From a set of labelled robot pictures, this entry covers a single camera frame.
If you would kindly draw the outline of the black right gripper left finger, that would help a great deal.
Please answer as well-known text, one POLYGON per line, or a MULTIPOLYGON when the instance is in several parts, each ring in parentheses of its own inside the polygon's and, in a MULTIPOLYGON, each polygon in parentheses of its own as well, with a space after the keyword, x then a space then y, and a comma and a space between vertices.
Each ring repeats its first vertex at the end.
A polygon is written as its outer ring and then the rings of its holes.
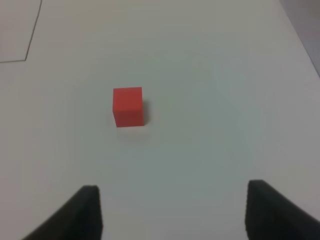
POLYGON ((96 185, 85 185, 25 239, 100 240, 102 235, 100 190, 96 185))

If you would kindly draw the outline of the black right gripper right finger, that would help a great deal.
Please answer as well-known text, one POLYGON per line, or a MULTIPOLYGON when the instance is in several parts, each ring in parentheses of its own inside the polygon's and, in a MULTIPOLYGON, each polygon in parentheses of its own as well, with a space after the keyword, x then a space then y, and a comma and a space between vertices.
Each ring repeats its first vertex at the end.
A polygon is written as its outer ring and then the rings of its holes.
POLYGON ((320 221, 263 180, 248 182, 244 223, 250 240, 320 238, 320 221))

